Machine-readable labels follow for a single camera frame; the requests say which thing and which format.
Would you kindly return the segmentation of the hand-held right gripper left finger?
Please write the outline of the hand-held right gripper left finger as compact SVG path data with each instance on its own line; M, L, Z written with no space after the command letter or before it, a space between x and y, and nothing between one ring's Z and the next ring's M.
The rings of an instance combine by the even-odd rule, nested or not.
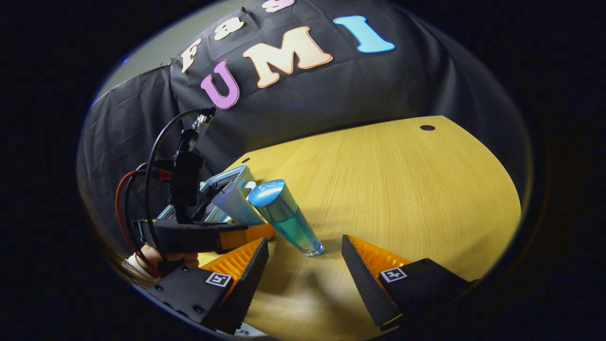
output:
M179 265L144 291L201 326L234 334L249 310L268 257L268 240L258 238L200 268Z

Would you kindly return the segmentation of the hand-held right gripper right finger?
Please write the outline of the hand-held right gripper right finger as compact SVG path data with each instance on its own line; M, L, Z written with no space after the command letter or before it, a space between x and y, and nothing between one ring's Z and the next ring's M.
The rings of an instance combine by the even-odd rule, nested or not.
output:
M432 259L411 262L348 234L342 236L341 254L381 331L427 318L475 283Z

